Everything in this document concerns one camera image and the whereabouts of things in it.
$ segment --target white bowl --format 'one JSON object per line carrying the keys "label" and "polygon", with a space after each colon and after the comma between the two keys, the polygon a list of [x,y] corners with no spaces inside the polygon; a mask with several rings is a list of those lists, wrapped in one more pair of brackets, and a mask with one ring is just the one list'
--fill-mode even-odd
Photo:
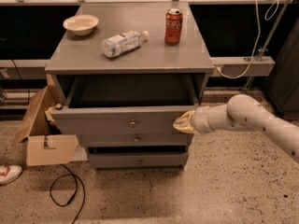
{"label": "white bowl", "polygon": [[64,21],[64,28],[75,35],[88,35],[98,24],[99,20],[93,15],[77,15]]}

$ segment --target person's foot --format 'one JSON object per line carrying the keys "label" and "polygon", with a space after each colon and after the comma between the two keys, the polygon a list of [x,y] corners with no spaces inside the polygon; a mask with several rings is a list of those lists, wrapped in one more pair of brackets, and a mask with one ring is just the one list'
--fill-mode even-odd
{"label": "person's foot", "polygon": [[22,168],[17,165],[0,165],[0,186],[17,179],[22,172]]}

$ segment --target soda can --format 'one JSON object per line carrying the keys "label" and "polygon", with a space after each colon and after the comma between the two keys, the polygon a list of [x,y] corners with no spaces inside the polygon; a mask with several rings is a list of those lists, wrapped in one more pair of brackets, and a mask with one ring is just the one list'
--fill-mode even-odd
{"label": "soda can", "polygon": [[166,13],[165,43],[175,45],[180,40],[183,14],[178,8],[170,8]]}

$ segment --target white bottle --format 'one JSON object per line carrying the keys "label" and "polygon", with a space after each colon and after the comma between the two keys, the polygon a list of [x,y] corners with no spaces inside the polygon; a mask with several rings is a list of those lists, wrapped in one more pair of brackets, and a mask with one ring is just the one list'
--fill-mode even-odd
{"label": "white bottle", "polygon": [[142,43],[148,40],[148,37],[148,31],[143,31],[142,33],[130,31],[105,39],[102,42],[102,48],[105,55],[112,58],[122,55],[124,52],[141,47]]}

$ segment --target robotic arm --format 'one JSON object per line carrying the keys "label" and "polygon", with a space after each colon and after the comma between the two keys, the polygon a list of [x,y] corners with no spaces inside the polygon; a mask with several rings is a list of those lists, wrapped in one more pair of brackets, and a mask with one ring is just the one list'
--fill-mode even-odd
{"label": "robotic arm", "polygon": [[188,111],[173,125],[184,133],[257,130],[299,162],[299,128],[274,116],[245,94],[232,97],[226,105],[200,106]]}

